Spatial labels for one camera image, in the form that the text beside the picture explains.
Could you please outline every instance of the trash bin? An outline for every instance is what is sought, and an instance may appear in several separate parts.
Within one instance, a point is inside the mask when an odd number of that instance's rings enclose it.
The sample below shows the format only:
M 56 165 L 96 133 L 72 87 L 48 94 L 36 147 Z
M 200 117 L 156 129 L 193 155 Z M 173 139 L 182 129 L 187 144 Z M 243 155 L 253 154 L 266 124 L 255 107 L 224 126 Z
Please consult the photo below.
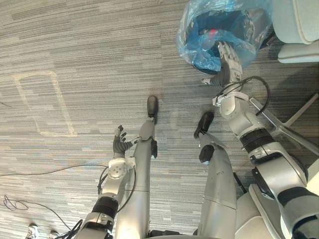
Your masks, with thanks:
M 272 24 L 271 0 L 191 0 L 176 35 L 182 58 L 203 73 L 220 71 L 218 41 L 238 54 L 242 67 L 255 60 Z

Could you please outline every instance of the cable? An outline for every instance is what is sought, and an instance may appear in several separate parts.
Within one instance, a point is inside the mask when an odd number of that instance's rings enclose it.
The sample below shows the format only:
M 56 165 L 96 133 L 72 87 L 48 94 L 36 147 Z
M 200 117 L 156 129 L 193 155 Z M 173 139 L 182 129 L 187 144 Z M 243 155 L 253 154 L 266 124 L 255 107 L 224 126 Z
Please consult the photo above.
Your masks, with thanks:
M 84 166 L 99 166 L 99 167 L 105 167 L 105 169 L 103 170 L 102 174 L 105 172 L 106 169 L 108 169 L 108 166 L 102 165 L 102 164 L 81 164 L 81 165 L 76 165 L 76 166 L 70 166 L 70 167 L 66 167 L 66 168 L 62 168 L 62 169 L 57 169 L 54 171 L 50 171 L 50 172 L 45 172 L 45 173 L 12 173 L 12 174 L 5 174 L 5 175 L 0 175 L 0 177 L 6 177 L 6 176 L 35 176 L 35 175 L 44 175 L 44 174 L 50 174 L 50 173 L 55 173 L 55 172 L 59 172 L 62 170 L 66 170 L 66 169 L 70 169 L 70 168 L 76 168 L 76 167 L 84 167 Z M 51 212 L 53 212 L 60 220 L 61 222 L 70 230 L 67 235 L 71 235 L 72 233 L 75 232 L 75 227 L 73 229 L 69 228 L 69 226 L 63 221 L 63 219 L 51 208 L 40 204 L 40 203 L 33 203 L 33 202 L 29 202 L 29 201 L 25 201 L 25 200 L 11 200 L 8 198 L 7 195 L 4 196 L 4 201 L 3 204 L 0 204 L 1 207 L 6 207 L 8 208 L 10 211 L 16 211 L 16 210 L 23 210 L 26 211 L 29 209 L 29 207 L 26 204 L 34 204 L 34 205 L 39 205 L 42 206 L 48 210 L 50 210 Z
M 242 88 L 244 87 L 244 85 L 247 84 L 248 82 L 250 82 L 251 80 L 258 80 L 258 81 L 262 82 L 263 85 L 265 86 L 266 90 L 267 90 L 267 99 L 266 99 L 266 102 L 265 102 L 264 106 L 256 113 L 256 115 L 258 116 L 258 115 L 260 115 L 260 114 L 267 108 L 267 106 L 268 106 L 268 104 L 269 104 L 269 102 L 270 102 L 270 96 L 271 96 L 271 92 L 270 92 L 270 88 L 269 88 L 268 83 L 267 83 L 263 78 L 261 78 L 261 77 L 259 77 L 259 76 L 251 76 L 251 77 L 248 77 L 248 78 L 246 78 L 246 79 L 244 79 L 244 80 L 242 80 L 242 81 L 231 83 L 231 84 L 225 86 L 225 87 L 216 95 L 216 97 L 221 96 L 225 90 L 227 90 L 228 88 L 230 88 L 230 87 L 232 87 L 232 86 L 234 86 L 234 85 L 239 85 L 239 86 L 237 86 L 236 88 L 234 88 L 234 89 L 232 89 L 231 91 L 227 92 L 225 95 L 229 94 L 230 92 L 233 92 L 233 91 L 237 90 L 239 87 L 241 87 L 240 90 L 242 90 Z
M 22 204 L 23 205 L 23 208 L 19 208 L 17 206 L 17 204 Z M 4 201 L 3 201 L 3 205 L 0 204 L 0 206 L 2 207 L 6 207 L 8 208 L 10 211 L 16 211 L 16 210 L 23 210 L 23 211 L 26 211 L 29 209 L 29 207 L 26 205 L 26 204 L 34 204 L 34 205 L 39 205 L 41 207 L 44 207 L 48 210 L 50 210 L 51 212 L 53 212 L 60 220 L 61 222 L 69 229 L 71 230 L 68 225 L 63 221 L 63 219 L 51 208 L 43 205 L 43 204 L 40 204 L 40 203 L 33 203 L 33 202 L 29 202 L 29 201 L 26 201 L 26 200 L 11 200 L 8 198 L 7 195 L 4 196 Z
M 58 237 L 56 237 L 55 239 L 71 239 L 72 237 L 74 237 L 80 230 L 81 226 L 82 226 L 83 220 L 79 220 L 77 222 L 77 224 L 75 224 L 75 226 L 72 228 L 72 230 L 70 230 L 69 232 L 62 234 Z
M 135 191 L 135 187 L 136 187 L 136 169 L 135 169 L 135 167 L 134 167 L 134 184 L 133 184 L 133 188 L 132 188 L 132 190 L 131 190 L 131 193 L 130 193 L 128 199 L 127 199 L 126 202 L 123 204 L 123 206 L 121 206 L 121 208 L 118 209 L 118 212 L 117 212 L 117 213 L 119 213 L 119 212 L 127 205 L 127 203 L 129 202 L 129 200 L 131 199 L 131 197 L 132 197 L 132 195 L 133 195 L 133 193 L 134 193 L 134 191 Z
M 54 171 L 51 171 L 51 172 L 46 172 L 46 173 L 11 173 L 11 174 L 0 175 L 0 177 L 6 177 L 6 176 L 35 176 L 35 175 L 44 175 L 44 174 L 50 174 L 50 173 L 55 173 L 55 172 L 63 171 L 63 170 L 70 169 L 70 168 L 84 167 L 84 166 L 99 166 L 99 167 L 108 168 L 108 166 L 105 166 L 105 165 L 102 165 L 102 164 L 81 164 L 81 165 L 76 165 L 76 166 L 70 166 L 70 167 L 67 167 L 67 168 L 57 169 L 57 170 L 54 170 Z
M 102 178 L 102 176 L 103 176 L 105 170 L 107 170 L 107 169 L 108 169 L 108 167 L 105 168 L 105 169 L 103 170 L 103 172 L 101 173 L 101 175 L 100 175 L 99 184 L 98 184 L 98 194 L 101 193 L 101 191 L 102 191 L 102 183 L 104 182 L 104 180 L 105 180 L 106 177 L 108 176 L 108 174 L 106 174 L 106 175 Z

